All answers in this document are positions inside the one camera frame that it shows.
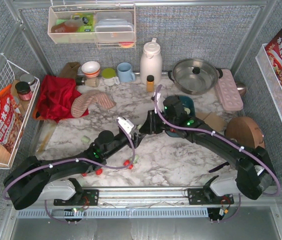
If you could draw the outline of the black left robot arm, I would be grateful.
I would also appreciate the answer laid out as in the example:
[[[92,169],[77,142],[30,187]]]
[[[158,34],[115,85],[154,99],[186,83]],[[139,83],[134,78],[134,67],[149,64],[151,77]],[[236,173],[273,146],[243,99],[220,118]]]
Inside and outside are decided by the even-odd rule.
[[[34,155],[29,156],[4,179],[2,197],[10,200],[16,210],[25,209],[38,200],[48,183],[100,168],[111,168],[106,162],[109,157],[125,146],[134,153],[144,137],[144,133],[134,132],[129,139],[122,130],[117,135],[104,130],[88,149],[75,156],[55,160],[38,160]]]

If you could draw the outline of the teal plastic storage basket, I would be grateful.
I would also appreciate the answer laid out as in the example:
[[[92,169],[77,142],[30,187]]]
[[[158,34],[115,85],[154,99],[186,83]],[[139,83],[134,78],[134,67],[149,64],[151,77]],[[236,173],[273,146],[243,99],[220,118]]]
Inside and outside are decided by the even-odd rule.
[[[164,101],[165,119],[174,126],[190,128],[196,119],[193,100],[184,95],[171,95]],[[189,108],[190,113],[187,114],[184,108]]]

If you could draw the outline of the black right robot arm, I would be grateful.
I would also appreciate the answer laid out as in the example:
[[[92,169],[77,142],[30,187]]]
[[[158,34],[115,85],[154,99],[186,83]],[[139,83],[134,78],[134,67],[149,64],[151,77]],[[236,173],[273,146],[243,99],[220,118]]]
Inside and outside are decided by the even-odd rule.
[[[272,184],[277,186],[277,195],[281,192],[268,152],[261,146],[243,146],[215,132],[196,117],[193,101],[185,96],[173,95],[164,101],[156,100],[155,109],[148,111],[139,131],[147,135],[165,132],[171,137],[206,147],[226,160],[236,173],[216,176],[208,182],[208,188],[218,196],[242,193],[256,200]]]

